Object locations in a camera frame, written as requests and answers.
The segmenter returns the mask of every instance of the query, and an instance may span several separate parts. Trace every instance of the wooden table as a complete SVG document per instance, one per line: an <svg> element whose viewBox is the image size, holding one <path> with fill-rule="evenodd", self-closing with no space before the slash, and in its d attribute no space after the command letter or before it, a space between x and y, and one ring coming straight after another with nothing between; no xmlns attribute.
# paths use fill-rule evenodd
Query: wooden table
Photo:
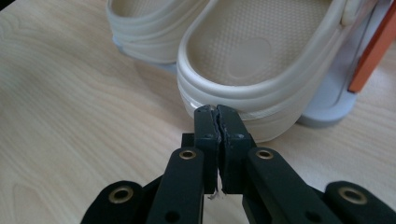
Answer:
<svg viewBox="0 0 396 224"><path fill-rule="evenodd" d="M163 174L193 132L174 75L120 54L106 0L17 0L0 12L0 223L79 223L97 194ZM396 209L396 44L353 111L261 144L311 186L364 186ZM241 197L205 200L205 223L246 223Z"/></svg>

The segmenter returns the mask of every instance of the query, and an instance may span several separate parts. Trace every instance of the wooden surface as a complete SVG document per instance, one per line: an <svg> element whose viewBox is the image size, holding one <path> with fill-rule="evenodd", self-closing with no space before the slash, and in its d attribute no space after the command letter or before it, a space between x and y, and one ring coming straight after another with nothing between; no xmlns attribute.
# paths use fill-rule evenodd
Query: wooden surface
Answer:
<svg viewBox="0 0 396 224"><path fill-rule="evenodd" d="M108 184L161 175L193 130L174 75L121 55L105 0L17 0L0 12L0 223L79 223ZM294 125L278 150L324 190L347 180L396 209L396 44L353 111ZM205 200L205 223L247 223L241 198Z"/></svg>

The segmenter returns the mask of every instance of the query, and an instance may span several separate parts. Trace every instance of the wood grain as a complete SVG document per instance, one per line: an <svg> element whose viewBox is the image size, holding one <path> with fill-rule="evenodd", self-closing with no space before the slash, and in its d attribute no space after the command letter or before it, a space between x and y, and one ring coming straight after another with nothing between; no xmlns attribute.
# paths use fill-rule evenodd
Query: wood grain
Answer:
<svg viewBox="0 0 396 224"><path fill-rule="evenodd" d="M161 175L193 131L176 78L121 55L105 0L17 0L0 12L0 223L79 223L99 191ZM262 144L310 185L366 187L396 209L396 44L352 113ZM205 223L247 223L241 198L205 200Z"/></svg>

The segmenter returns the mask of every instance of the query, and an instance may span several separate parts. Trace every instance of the orange object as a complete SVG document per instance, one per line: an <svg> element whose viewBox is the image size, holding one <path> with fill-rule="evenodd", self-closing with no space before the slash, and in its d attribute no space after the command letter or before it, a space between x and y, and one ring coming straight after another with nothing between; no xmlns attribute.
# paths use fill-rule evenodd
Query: orange object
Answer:
<svg viewBox="0 0 396 224"><path fill-rule="evenodd" d="M379 24L373 38L361 55L361 60L355 71L348 90L361 91L385 52L396 38L396 1L393 1L384 19Z"/></svg>

